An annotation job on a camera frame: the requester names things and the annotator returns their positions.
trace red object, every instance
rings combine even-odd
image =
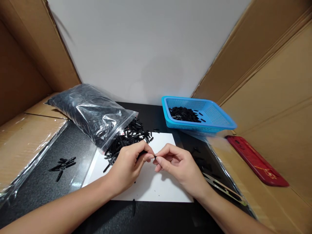
[[[226,136],[226,139],[263,183],[269,186],[289,186],[289,183],[244,138]]]

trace blue basket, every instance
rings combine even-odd
[[[213,101],[186,97],[162,97],[162,108],[166,119],[167,127],[188,129],[200,132],[216,133],[225,129],[233,130],[237,128],[236,123]],[[198,115],[200,119],[205,120],[201,123],[175,120],[171,117],[169,108],[186,107],[197,110],[203,116]]]

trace left hand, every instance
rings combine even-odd
[[[147,153],[137,160],[139,153],[143,150]],[[154,152],[144,140],[122,147],[114,165],[105,175],[106,181],[111,185],[113,195],[117,196],[130,188],[139,176],[143,164],[150,162],[153,158]]]

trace white backdrop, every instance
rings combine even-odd
[[[115,101],[190,97],[250,0],[50,0],[83,83]]]

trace black table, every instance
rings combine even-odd
[[[201,153],[194,156],[204,158],[212,165],[213,173],[221,177],[221,183],[235,191],[231,180],[206,143],[176,129],[167,128],[161,106],[119,103],[126,109],[139,112],[145,130],[158,128],[160,132],[172,133],[176,145],[192,151],[197,147]],[[0,209],[0,228],[28,212],[80,188],[96,148],[91,140],[72,122],[53,143],[40,163],[18,190],[16,198]],[[58,172],[49,172],[59,158],[77,157],[76,166],[67,168],[58,183]],[[219,193],[244,212],[251,215],[247,207]],[[199,205],[177,202],[136,203],[136,214],[132,216],[132,202],[110,201],[83,222],[75,233],[223,233],[212,217]]]

